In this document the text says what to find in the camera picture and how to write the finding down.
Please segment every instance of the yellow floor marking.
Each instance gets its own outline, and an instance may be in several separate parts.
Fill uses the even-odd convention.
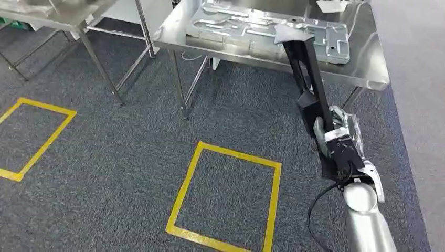
[[[167,226],[165,227],[165,231],[171,235],[181,237],[183,239],[189,240],[191,242],[195,242],[207,247],[211,247],[214,249],[218,249],[221,251],[235,251],[235,252],[246,252],[249,251],[244,248],[240,248],[228,243],[223,243],[222,241],[218,241],[216,239],[197,234],[195,232],[176,227],[175,222],[178,218],[179,210],[181,208],[182,202],[185,198],[185,194],[187,192],[190,181],[192,180],[193,173],[195,172],[196,165],[198,163],[199,157],[203,150],[210,150],[217,153],[221,153],[228,156],[234,156],[239,159],[243,159],[246,161],[270,166],[274,168],[273,174],[273,182],[272,182],[272,192],[270,195],[270,205],[269,205],[269,215],[267,218],[266,224],[266,236],[264,237],[264,245],[263,252],[268,252],[272,250],[272,239],[273,239],[273,229],[275,227],[275,215],[277,212],[277,203],[278,203],[278,191],[280,188],[280,176],[281,176],[281,163],[263,159],[261,157],[229,150],[226,148],[218,147],[215,145],[211,145],[208,143],[204,143],[202,141],[198,142],[198,146],[196,147],[195,153],[193,154],[192,160],[190,161],[190,165],[187,170],[187,174],[185,176],[184,182],[182,183],[181,188],[179,189],[178,196],[176,198],[175,204],[173,205],[172,213],[168,218]]]
[[[25,164],[25,166],[18,172],[11,172],[5,169],[0,169],[0,177],[4,177],[9,180],[13,180],[16,182],[20,182],[23,177],[25,176],[25,173],[33,167],[33,165],[37,162],[37,160],[43,155],[43,153],[48,149],[48,147],[54,142],[54,140],[57,138],[57,136],[62,132],[62,130],[69,124],[69,122],[72,120],[72,118],[77,114],[77,112],[69,109],[64,109],[58,106],[54,106],[51,104],[39,102],[30,100],[27,98],[20,97],[17,99],[17,102],[0,117],[0,123],[6,120],[20,105],[27,104],[34,107],[47,109],[53,112],[66,114],[67,117],[65,120],[59,125],[59,127],[56,129],[56,131],[46,140],[46,142],[40,147],[40,149],[34,154],[33,157]]]

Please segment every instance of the black cable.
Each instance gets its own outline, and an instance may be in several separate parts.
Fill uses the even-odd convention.
[[[352,163],[349,163],[349,175],[348,175],[348,177],[346,177],[346,179],[343,179],[343,180],[341,180],[341,181],[339,181],[339,182],[336,182],[335,184],[332,184],[332,185],[330,185],[330,186],[328,186],[327,188],[325,188],[323,191],[321,191],[318,195],[317,195],[317,197],[315,197],[315,199],[312,201],[312,203],[311,203],[311,206],[309,206],[309,210],[308,210],[308,215],[307,215],[307,217],[306,217],[306,226],[308,227],[308,230],[309,230],[309,233],[311,234],[311,236],[312,236],[312,239],[314,239],[317,243],[318,243],[318,245],[320,246],[320,247],[322,247],[322,249],[324,250],[324,251],[326,251],[326,252],[332,252],[332,250],[330,250],[322,241],[320,241],[318,238],[317,238],[317,236],[314,234],[314,232],[312,232],[312,230],[311,230],[311,226],[310,226],[310,223],[311,223],[311,214],[312,214],[312,210],[314,209],[314,207],[315,207],[315,204],[317,203],[317,201],[324,195],[324,194],[326,194],[327,192],[329,192],[330,190],[332,190],[332,189],[334,189],[334,188],[338,188],[338,189],[340,189],[341,191],[343,190],[343,186],[344,186],[344,184],[350,179],[352,177]]]

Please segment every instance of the metal tray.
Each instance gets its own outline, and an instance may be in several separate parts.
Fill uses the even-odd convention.
[[[348,31],[345,24],[326,22],[232,6],[230,2],[204,2],[186,27],[192,37],[246,46],[249,50],[282,53],[273,43],[275,25],[284,24],[315,37],[317,60],[333,64],[349,62]]]

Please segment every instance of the white cable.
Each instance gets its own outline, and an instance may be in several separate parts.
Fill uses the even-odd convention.
[[[185,52],[183,51],[183,52],[181,53],[181,58],[182,58],[183,60],[185,60],[185,61],[193,61],[193,60],[195,60],[195,59],[199,59],[200,57],[202,57],[202,55],[199,55],[199,56],[196,56],[195,58],[186,58],[186,57],[184,57],[184,54],[185,54]]]
[[[360,7],[365,3],[365,1],[362,1],[358,4],[357,9],[355,10],[355,15],[354,15],[354,21],[352,22],[352,26],[351,26],[351,30],[349,30],[349,34],[348,34],[348,39],[351,37],[352,31],[355,28],[355,23],[357,22],[357,16],[358,16],[358,11],[360,10]]]

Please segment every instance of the metal table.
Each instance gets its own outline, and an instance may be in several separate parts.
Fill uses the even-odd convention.
[[[34,47],[30,52],[23,55],[17,62],[12,63],[9,62],[3,55],[0,54],[0,57],[4,58],[9,66],[18,72],[23,78],[24,76],[16,69],[16,66],[23,62],[27,57],[29,57],[32,53],[34,53],[37,49],[39,49],[43,44],[45,44],[48,40],[50,40],[57,32],[64,31],[72,32],[79,35],[80,40],[85,45],[88,53],[93,59],[94,63],[98,67],[100,73],[102,74],[104,80],[108,84],[112,94],[123,104],[121,97],[118,94],[118,90],[121,88],[123,83],[127,80],[130,74],[134,71],[136,66],[142,60],[147,52],[149,52],[150,57],[154,57],[153,46],[150,40],[149,31],[145,22],[145,17],[143,14],[142,6],[140,0],[135,0],[137,11],[139,13],[141,19],[141,27],[143,32],[142,36],[135,36],[131,34],[126,34],[120,31],[114,30],[106,30],[106,29],[95,29],[94,25],[97,24],[97,20],[100,20],[101,15],[107,11],[116,0],[79,0],[79,1],[63,1],[57,5],[53,5],[54,11],[51,12],[48,16],[41,12],[32,12],[32,13],[18,13],[10,10],[0,9],[0,17],[8,18],[20,22],[26,23],[35,23],[40,24],[42,26],[47,26],[53,29],[56,29],[53,33],[51,33],[42,43]],[[91,20],[91,23],[88,25],[86,23],[86,19]],[[132,37],[137,39],[145,40],[146,49],[140,54],[137,60],[133,63],[133,65],[129,68],[127,73],[123,76],[120,82],[117,85],[114,85],[102,66],[99,58],[95,54],[93,47],[91,45],[90,40],[85,34],[85,31],[88,29],[95,29],[101,32],[107,32],[115,35]]]
[[[181,0],[156,32],[153,43],[169,50],[177,78],[176,92],[184,117],[188,116],[187,104],[196,87],[200,74],[212,57],[227,61],[292,72],[285,53],[267,54],[264,50],[248,51],[233,44],[222,44],[186,36],[185,27],[205,0]],[[354,86],[343,107],[349,107],[366,90],[383,90],[389,84],[389,75],[374,16],[369,3],[352,2],[342,13],[322,13],[314,0],[230,0],[233,5],[273,12],[344,23],[352,30],[349,38],[350,61],[344,65],[319,62],[326,84],[339,83]],[[175,51],[189,51],[205,55],[203,63],[187,95],[184,97],[179,77]]]

